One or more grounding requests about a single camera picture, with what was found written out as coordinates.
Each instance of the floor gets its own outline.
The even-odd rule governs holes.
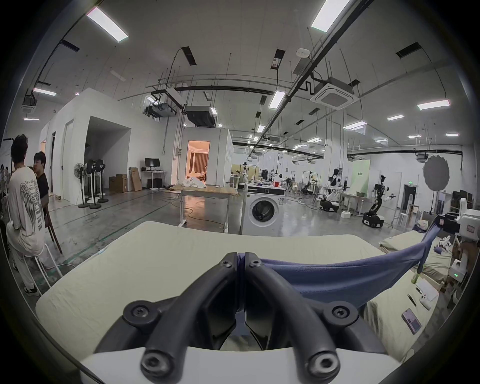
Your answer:
[[[107,195],[109,201],[97,210],[80,209],[65,201],[50,198],[49,211],[54,229],[59,239],[63,254],[47,235],[49,245],[63,274],[87,260],[105,248],[108,244],[145,221],[157,221],[170,225],[180,222],[178,194],[163,190],[115,193]],[[352,234],[378,247],[378,243],[390,236],[405,231],[404,228],[370,228],[361,222],[361,217],[352,216],[342,219],[340,214],[313,209],[312,201],[299,204],[299,196],[289,194],[284,205],[281,236],[312,236],[331,234]],[[185,197],[185,215],[187,226],[206,231],[222,231],[226,214],[224,200]],[[242,196],[232,199],[229,216],[229,232],[240,234]],[[19,285],[23,287],[20,276],[14,272]],[[34,278],[41,291],[48,288],[39,271],[34,271]],[[55,269],[48,271],[48,279],[54,283],[58,278]],[[38,297],[26,297],[30,307],[35,310]],[[425,328],[422,337],[415,345],[421,347],[444,323],[449,311],[446,309],[447,299],[441,294],[439,305],[435,309],[432,320]],[[246,340],[247,349],[251,340]]]

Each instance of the smartphone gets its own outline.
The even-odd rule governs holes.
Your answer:
[[[416,334],[420,330],[421,324],[410,308],[402,313],[402,319],[407,323],[412,334]]]

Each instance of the white pants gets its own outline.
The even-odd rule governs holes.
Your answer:
[[[31,257],[31,255],[27,257],[25,256],[26,254],[28,255],[28,252],[23,248],[22,243],[18,241],[18,233],[19,231],[13,228],[12,221],[7,224],[7,239],[10,244],[10,254],[13,257],[13,261],[17,266],[18,273],[20,274],[20,277],[22,278],[25,286],[27,287],[27,289],[33,289],[35,284],[32,277],[30,276],[30,272],[28,271],[28,265],[26,262],[26,259],[28,259],[29,256]],[[43,265],[48,264],[49,257],[46,255],[45,248],[43,249],[43,252],[38,258]]]

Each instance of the white stool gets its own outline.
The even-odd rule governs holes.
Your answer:
[[[402,224],[404,222],[404,219],[405,219],[404,227],[406,227],[407,226],[408,215],[406,213],[401,213],[400,217],[398,218],[398,221],[396,222],[399,227],[402,226]]]
[[[52,252],[50,252],[50,248],[48,247],[47,244],[45,244],[44,249],[45,249],[45,248],[47,249],[48,254],[50,255],[50,259],[52,260],[53,265],[54,265],[55,268],[57,269],[57,272],[59,273],[60,278],[62,278],[62,277],[63,277],[62,272],[60,272],[60,269],[59,269],[57,263],[55,262],[55,259],[54,259],[53,256],[52,256]],[[35,279],[34,279],[33,276],[32,276],[32,272],[30,271],[30,268],[28,267],[28,263],[27,263],[26,258],[27,258],[27,257],[28,257],[28,258],[30,258],[30,257],[33,257],[33,258],[34,258],[34,260],[35,260],[35,262],[36,262],[36,265],[38,266],[38,269],[40,270],[40,273],[42,274],[43,278],[44,278],[45,281],[47,282],[48,287],[49,287],[49,288],[52,288],[52,286],[50,285],[50,282],[48,281],[48,278],[47,278],[47,271],[44,270],[42,263],[38,260],[38,257],[43,253],[44,249],[42,250],[42,252],[41,252],[39,255],[32,255],[32,256],[30,256],[30,255],[24,255],[24,261],[25,261],[25,265],[27,266],[28,273],[30,274],[30,277],[32,278],[33,283],[35,284],[36,289],[37,289],[38,292],[40,293],[40,296],[42,296],[42,292],[40,291],[40,288],[38,287],[38,285],[37,285],[36,282],[35,282]]]

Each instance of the black t-shirt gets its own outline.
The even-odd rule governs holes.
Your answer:
[[[36,179],[37,184],[38,184],[38,189],[40,190],[40,199],[43,198],[43,196],[48,195],[48,181],[47,181],[47,176],[45,173],[40,176],[38,179]]]

